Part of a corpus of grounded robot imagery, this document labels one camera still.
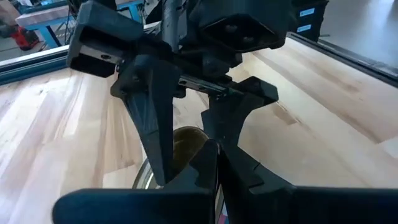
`screw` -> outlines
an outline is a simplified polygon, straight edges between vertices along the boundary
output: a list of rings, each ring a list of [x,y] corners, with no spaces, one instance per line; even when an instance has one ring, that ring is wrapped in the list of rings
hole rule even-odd
[[[236,25],[227,25],[227,26],[225,26],[225,31],[227,33],[230,33],[230,34],[235,32],[237,29],[238,29],[238,27]]]
[[[111,59],[112,57],[109,56],[109,55],[101,55],[101,58],[104,59],[104,60],[109,60],[109,59]]]
[[[251,44],[251,43],[253,43],[253,41],[254,41],[253,37],[243,37],[244,44]]]

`red object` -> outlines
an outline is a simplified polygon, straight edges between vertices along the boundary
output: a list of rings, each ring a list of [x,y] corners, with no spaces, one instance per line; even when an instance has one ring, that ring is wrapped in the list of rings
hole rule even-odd
[[[15,40],[21,50],[30,50],[39,43],[39,38],[35,32],[26,30],[19,26],[17,27],[16,32],[11,34],[11,37]]]

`black plastic housing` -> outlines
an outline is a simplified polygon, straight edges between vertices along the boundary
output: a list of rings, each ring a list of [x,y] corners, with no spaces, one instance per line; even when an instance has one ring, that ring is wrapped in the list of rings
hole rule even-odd
[[[98,2],[83,3],[69,46],[67,65],[81,72],[108,77],[143,30],[139,22]]]
[[[290,0],[202,0],[199,28],[204,38],[239,53],[284,45]]]

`blue label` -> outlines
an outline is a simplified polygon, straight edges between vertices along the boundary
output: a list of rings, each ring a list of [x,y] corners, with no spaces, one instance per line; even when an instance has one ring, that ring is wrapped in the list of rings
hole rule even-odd
[[[311,29],[311,24],[297,28],[297,32],[303,32],[309,29]]]
[[[313,14],[314,12],[315,12],[315,8],[307,9],[307,10],[301,11],[301,12],[300,12],[300,17],[307,16],[307,15],[311,15],[311,14]]]

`wood grain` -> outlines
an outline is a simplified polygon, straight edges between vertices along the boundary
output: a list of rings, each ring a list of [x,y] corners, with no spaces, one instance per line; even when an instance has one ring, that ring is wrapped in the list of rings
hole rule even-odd
[[[398,187],[398,90],[293,40],[244,55],[229,73],[278,87],[239,146],[297,185]],[[130,188],[145,159],[107,79],[69,69],[0,86],[0,223],[51,223],[59,196]],[[205,95],[174,100],[175,128],[201,127]]]
[[[41,22],[47,22],[54,19],[60,19],[68,17],[69,6],[60,6],[53,9],[46,9],[39,12],[32,12],[23,14],[16,18],[16,22],[19,26],[25,27]]]

